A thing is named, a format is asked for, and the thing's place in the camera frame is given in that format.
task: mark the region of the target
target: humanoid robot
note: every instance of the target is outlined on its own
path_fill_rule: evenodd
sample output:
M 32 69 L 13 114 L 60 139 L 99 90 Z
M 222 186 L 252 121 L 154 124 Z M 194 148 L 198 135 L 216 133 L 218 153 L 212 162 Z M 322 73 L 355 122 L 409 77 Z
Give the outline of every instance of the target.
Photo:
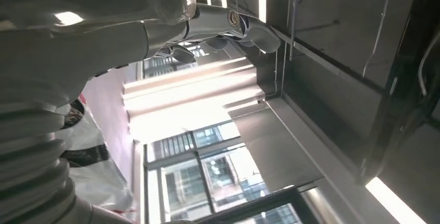
M 0 0 L 0 223 L 130 223 L 75 195 L 54 111 L 109 69 L 151 57 L 192 62 L 185 42 L 275 52 L 256 18 L 195 0 Z

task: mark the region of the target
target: plastic sheet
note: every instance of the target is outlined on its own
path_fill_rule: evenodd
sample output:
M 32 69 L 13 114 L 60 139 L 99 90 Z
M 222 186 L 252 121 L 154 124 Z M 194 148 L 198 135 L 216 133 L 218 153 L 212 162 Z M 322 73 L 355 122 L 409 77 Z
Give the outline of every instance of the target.
M 70 164 L 70 177 L 76 194 L 83 200 L 135 220 L 133 194 L 118 167 L 111 159 L 104 137 L 83 97 L 60 107 L 66 115 L 64 127 L 56 138 L 65 140 L 61 155 Z

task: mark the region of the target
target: floor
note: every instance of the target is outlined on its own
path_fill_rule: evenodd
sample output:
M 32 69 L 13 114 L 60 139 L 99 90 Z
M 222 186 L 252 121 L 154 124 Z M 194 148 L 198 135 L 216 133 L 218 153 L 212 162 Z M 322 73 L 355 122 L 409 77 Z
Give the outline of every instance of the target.
M 129 118 L 122 93 L 124 83 L 132 73 L 131 66 L 113 69 L 90 80 L 82 92 L 113 160 L 129 185 L 132 181 L 133 139 L 128 129 Z

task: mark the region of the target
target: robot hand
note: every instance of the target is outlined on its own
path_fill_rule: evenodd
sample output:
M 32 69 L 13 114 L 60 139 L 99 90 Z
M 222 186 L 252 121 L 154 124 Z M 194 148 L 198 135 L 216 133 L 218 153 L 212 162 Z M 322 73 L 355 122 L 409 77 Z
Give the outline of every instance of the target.
M 205 42 L 214 49 L 223 49 L 228 40 L 251 47 L 256 46 L 266 53 L 275 52 L 281 41 L 266 23 L 237 13 L 233 9 L 197 4 L 196 14 L 186 27 L 171 41 L 163 45 L 153 57 L 174 57 L 182 63 L 194 61 L 194 55 L 180 42 Z

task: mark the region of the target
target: wire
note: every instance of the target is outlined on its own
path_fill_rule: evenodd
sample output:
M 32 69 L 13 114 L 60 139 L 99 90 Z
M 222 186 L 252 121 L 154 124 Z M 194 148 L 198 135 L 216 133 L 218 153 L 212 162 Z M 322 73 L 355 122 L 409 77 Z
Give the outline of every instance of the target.
M 373 51 L 372 51 L 370 57 L 368 58 L 367 62 L 365 63 L 364 70 L 362 71 L 362 78 L 365 78 L 365 74 L 367 73 L 368 65 L 370 64 L 371 60 L 373 59 L 374 54 L 376 53 L 377 44 L 379 43 L 379 37 L 380 37 L 380 33 L 382 32 L 383 22 L 385 20 L 386 14 L 387 14 L 387 8 L 388 8 L 389 1 L 390 0 L 385 0 L 385 4 L 383 6 L 383 11 L 381 14 L 382 17 L 380 18 L 379 29 L 377 30 L 376 41 L 374 43 Z
M 291 40 L 292 45 L 290 46 L 290 53 L 289 53 L 289 61 L 293 61 L 293 54 L 294 54 L 294 46 L 295 46 L 295 22 L 296 22 L 296 13 L 298 9 L 298 0 L 293 0 L 293 8 L 292 8 L 292 22 L 291 22 Z
M 423 55 L 422 61 L 420 62 L 420 65 L 419 65 L 419 71 L 418 71 L 417 77 L 419 79 L 419 85 L 420 85 L 420 89 L 422 90 L 423 96 L 426 96 L 428 94 L 425 82 L 423 81 L 423 67 L 424 67 L 425 61 L 426 61 L 429 53 L 432 50 L 432 47 L 434 47 L 434 44 L 437 42 L 439 37 L 440 37 L 440 31 L 434 36 L 434 38 L 429 43 L 429 46 L 428 46 L 425 54 Z

